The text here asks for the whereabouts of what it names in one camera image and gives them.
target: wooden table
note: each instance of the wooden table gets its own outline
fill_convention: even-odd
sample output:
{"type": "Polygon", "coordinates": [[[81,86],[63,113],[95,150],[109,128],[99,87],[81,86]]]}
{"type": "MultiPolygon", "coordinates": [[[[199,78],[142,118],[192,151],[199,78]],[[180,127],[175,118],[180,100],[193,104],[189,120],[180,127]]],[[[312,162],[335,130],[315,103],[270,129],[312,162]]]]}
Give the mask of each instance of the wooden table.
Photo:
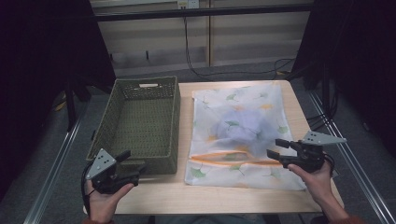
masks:
{"type": "MultiPolygon", "coordinates": [[[[288,81],[278,81],[283,92],[285,113],[295,140],[309,130],[302,109],[288,81]]],[[[306,190],[240,189],[190,186],[184,183],[192,133],[193,100],[198,90],[260,85],[265,81],[179,83],[181,94],[178,165],[176,175],[151,175],[121,199],[117,214],[273,214],[321,212],[306,190]]],[[[333,193],[343,204],[332,182],[333,193]]]]}

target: wicker basket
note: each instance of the wicker basket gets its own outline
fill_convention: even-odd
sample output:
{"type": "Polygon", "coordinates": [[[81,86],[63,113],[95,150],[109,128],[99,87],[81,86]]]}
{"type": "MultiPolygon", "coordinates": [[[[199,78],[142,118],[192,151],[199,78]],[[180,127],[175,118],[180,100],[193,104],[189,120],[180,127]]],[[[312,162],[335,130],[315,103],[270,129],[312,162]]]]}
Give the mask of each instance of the wicker basket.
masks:
{"type": "Polygon", "coordinates": [[[176,77],[117,79],[87,160],[101,148],[114,157],[131,150],[120,173],[145,163],[146,175],[175,174],[179,116],[176,77]]]}

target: plastic bag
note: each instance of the plastic bag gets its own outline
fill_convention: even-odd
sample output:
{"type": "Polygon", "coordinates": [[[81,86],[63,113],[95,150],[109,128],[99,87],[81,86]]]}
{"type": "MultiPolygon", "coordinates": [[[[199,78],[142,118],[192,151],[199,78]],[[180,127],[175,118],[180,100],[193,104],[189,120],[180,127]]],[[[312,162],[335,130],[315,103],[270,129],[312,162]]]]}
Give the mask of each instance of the plastic bag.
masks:
{"type": "Polygon", "coordinates": [[[301,178],[266,155],[276,138],[292,140],[277,81],[260,86],[196,91],[185,182],[198,186],[304,189],[301,178]]]}

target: human hand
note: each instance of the human hand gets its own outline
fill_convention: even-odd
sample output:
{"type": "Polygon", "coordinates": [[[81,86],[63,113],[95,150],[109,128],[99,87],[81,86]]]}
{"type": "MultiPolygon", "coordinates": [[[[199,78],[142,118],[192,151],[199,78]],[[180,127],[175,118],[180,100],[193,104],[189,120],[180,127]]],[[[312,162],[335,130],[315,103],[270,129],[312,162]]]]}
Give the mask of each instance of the human hand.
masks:
{"type": "Polygon", "coordinates": [[[290,164],[288,168],[297,174],[306,184],[314,201],[323,209],[330,221],[342,220],[349,217],[341,204],[332,194],[330,164],[325,161],[320,168],[311,174],[295,164],[290,164]]]}
{"type": "Polygon", "coordinates": [[[87,192],[90,194],[90,220],[108,223],[116,212],[117,204],[132,188],[133,184],[123,186],[114,194],[101,194],[94,190],[91,180],[87,181],[87,192]]]}
{"type": "Polygon", "coordinates": [[[320,204],[321,201],[332,196],[330,177],[330,170],[332,168],[327,161],[323,163],[320,170],[313,173],[308,173],[295,164],[290,164],[288,168],[305,182],[306,187],[316,203],[320,204]]]}

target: sleeve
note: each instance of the sleeve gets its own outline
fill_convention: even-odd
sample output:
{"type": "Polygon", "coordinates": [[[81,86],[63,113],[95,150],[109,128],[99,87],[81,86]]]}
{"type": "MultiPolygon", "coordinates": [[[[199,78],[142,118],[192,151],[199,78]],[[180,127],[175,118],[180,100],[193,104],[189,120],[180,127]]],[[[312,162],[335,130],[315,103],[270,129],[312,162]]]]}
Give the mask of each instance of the sleeve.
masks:
{"type": "MultiPolygon", "coordinates": [[[[92,221],[92,220],[90,220],[89,218],[85,218],[85,219],[82,221],[82,224],[104,224],[104,223],[99,223],[99,222],[96,222],[96,221],[92,221]]],[[[108,223],[106,223],[106,224],[115,224],[115,223],[114,223],[113,220],[111,220],[110,222],[108,222],[108,223]]]]}
{"type": "Polygon", "coordinates": [[[359,217],[349,217],[346,219],[330,222],[329,224],[365,224],[365,222],[359,217]]]}

